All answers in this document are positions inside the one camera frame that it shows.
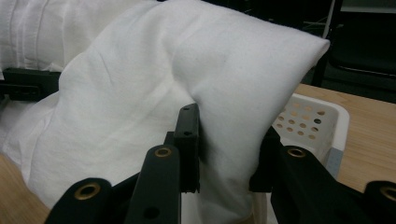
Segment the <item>black plastic part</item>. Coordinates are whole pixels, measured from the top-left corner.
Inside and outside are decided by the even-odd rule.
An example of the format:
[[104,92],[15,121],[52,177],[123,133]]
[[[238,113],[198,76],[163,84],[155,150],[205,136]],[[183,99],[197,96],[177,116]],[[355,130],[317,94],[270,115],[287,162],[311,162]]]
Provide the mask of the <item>black plastic part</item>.
[[370,182],[362,201],[375,223],[396,223],[396,184],[388,181]]
[[301,147],[283,147],[277,157],[279,180],[271,202],[276,218],[282,221],[279,223],[374,223],[311,152]]
[[181,192],[199,191],[199,108],[197,104],[186,105],[180,109],[173,142],[181,158]]
[[38,101],[41,99],[41,90],[38,86],[0,80],[0,95],[4,99],[6,94],[11,100]]
[[110,195],[111,185],[104,179],[88,178],[79,181],[55,204],[46,224],[106,223]]
[[179,172],[177,148],[149,150],[124,223],[180,223]]
[[282,148],[280,136],[271,127],[264,138],[260,147],[259,166],[250,178],[249,190],[252,192],[271,192],[277,173],[274,171],[276,167],[276,153]]
[[3,75],[5,81],[0,83],[1,94],[8,94],[11,100],[39,101],[59,90],[61,73],[8,68]]

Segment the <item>table surface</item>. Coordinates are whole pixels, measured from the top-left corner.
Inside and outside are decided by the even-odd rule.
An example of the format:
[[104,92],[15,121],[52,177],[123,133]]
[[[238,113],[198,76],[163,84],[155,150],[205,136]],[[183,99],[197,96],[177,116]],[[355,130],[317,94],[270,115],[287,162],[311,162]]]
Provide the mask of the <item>table surface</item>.
[[[306,85],[296,93],[338,104],[349,113],[339,182],[359,191],[372,180],[396,182],[396,105]],[[44,222],[49,209],[24,186],[18,168],[1,155],[0,183],[0,223]]]

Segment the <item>pillow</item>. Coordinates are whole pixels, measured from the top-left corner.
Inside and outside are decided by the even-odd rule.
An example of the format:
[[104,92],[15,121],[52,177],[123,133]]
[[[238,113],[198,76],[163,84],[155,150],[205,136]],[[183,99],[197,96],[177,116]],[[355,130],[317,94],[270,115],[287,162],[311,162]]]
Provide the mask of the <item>pillow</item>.
[[182,221],[235,223],[252,211],[248,180],[262,137],[327,47],[201,1],[142,1],[66,66],[59,92],[23,114],[3,151],[52,207],[83,178],[115,185],[139,172],[178,110],[195,102],[201,192],[183,195]]

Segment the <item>white fabric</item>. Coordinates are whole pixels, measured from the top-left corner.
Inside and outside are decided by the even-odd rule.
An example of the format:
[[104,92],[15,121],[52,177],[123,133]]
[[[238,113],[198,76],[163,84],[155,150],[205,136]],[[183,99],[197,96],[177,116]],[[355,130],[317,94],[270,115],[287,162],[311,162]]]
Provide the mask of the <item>white fabric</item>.
[[178,110],[196,102],[202,190],[183,195],[182,220],[248,217],[262,137],[327,41],[200,1],[134,1],[111,6],[105,19],[108,1],[82,2],[57,6],[63,47],[40,56],[43,67],[66,65],[59,93],[28,108],[3,145],[28,187],[52,207],[83,178],[119,183],[175,129]]

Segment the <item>black chair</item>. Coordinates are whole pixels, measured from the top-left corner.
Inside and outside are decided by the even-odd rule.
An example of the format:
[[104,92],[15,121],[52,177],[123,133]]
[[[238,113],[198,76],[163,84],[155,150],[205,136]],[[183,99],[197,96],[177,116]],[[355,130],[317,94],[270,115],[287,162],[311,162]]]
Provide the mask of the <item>black chair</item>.
[[354,13],[342,17],[342,0],[335,0],[328,52],[319,60],[311,84],[320,87],[329,63],[335,68],[396,78],[396,14]]

